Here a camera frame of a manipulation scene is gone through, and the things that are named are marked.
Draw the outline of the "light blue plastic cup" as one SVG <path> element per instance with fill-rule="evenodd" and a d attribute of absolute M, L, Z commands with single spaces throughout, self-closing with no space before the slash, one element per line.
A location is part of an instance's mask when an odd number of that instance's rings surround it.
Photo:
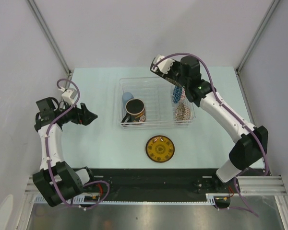
<path fill-rule="evenodd" d="M 133 98 L 134 98 L 134 96 L 132 93 L 130 93 L 130 92 L 124 92 L 123 93 L 123 95 L 122 95 L 122 107 L 123 107 L 125 112 L 126 112 L 126 108 L 125 108 L 126 103 Z"/>

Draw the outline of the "blue triangle pattern bowl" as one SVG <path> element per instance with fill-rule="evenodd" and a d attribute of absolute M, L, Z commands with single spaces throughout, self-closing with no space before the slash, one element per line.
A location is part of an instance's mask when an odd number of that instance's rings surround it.
<path fill-rule="evenodd" d="M 175 86 L 172 92 L 172 101 L 177 104 L 186 98 L 185 89 L 183 87 Z"/>

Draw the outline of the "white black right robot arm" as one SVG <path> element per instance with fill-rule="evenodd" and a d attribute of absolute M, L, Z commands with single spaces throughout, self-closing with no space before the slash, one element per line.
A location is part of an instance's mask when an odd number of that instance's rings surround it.
<path fill-rule="evenodd" d="M 220 96 L 212 80 L 202 79 L 200 68 L 205 64 L 193 56 L 181 60 L 170 59 L 158 74 L 173 84 L 181 86 L 187 99 L 207 112 L 229 134 L 234 147 L 228 160 L 217 169 L 212 179 L 212 188 L 224 192 L 229 181 L 263 159 L 267 162 L 268 131 L 264 126 L 256 127 L 238 115 Z"/>

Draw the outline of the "yellow round saucer plate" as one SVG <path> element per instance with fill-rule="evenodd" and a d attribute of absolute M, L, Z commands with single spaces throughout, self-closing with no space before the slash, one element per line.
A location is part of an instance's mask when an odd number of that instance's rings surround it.
<path fill-rule="evenodd" d="M 173 141 L 163 135 L 151 137 L 145 145 L 147 157 L 158 163 L 164 163 L 172 159 L 175 154 Z"/>

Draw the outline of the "brown lattice pattern bowl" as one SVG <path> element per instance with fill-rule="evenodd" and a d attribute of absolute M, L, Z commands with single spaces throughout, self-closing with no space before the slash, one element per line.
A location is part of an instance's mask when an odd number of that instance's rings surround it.
<path fill-rule="evenodd" d="M 175 120 L 178 123 L 182 123 L 184 121 L 190 120 L 191 115 L 192 114 L 190 108 L 186 106 L 184 103 L 179 102 L 175 110 Z"/>

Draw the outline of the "red black lacquer cup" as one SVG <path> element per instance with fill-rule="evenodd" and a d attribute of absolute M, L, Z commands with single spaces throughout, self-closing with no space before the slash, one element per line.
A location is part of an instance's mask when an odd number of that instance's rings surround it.
<path fill-rule="evenodd" d="M 126 115 L 122 123 L 142 123 L 146 121 L 145 104 L 142 100 L 133 98 L 125 105 Z"/>

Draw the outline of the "black floral square plate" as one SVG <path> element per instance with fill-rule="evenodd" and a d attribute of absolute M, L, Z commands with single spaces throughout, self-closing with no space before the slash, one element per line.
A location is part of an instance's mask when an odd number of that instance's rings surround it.
<path fill-rule="evenodd" d="M 156 72 L 156 75 L 158 75 L 159 77 L 165 79 L 166 81 L 168 81 L 169 83 L 173 84 L 174 86 L 177 86 L 179 88 L 182 88 L 182 86 L 172 77 L 168 77 L 167 74 L 161 73 L 160 71 Z"/>

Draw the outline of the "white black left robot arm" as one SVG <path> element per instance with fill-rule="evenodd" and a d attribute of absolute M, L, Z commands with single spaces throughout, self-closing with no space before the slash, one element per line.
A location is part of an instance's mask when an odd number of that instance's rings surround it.
<path fill-rule="evenodd" d="M 57 99 L 48 97 L 36 102 L 34 128 L 42 145 L 40 169 L 33 174 L 33 183 L 51 207 L 68 201 L 96 187 L 96 179 L 87 167 L 73 169 L 63 159 L 62 126 L 68 122 L 87 126 L 97 119 L 84 103 L 80 107 L 68 104 L 61 109 Z"/>

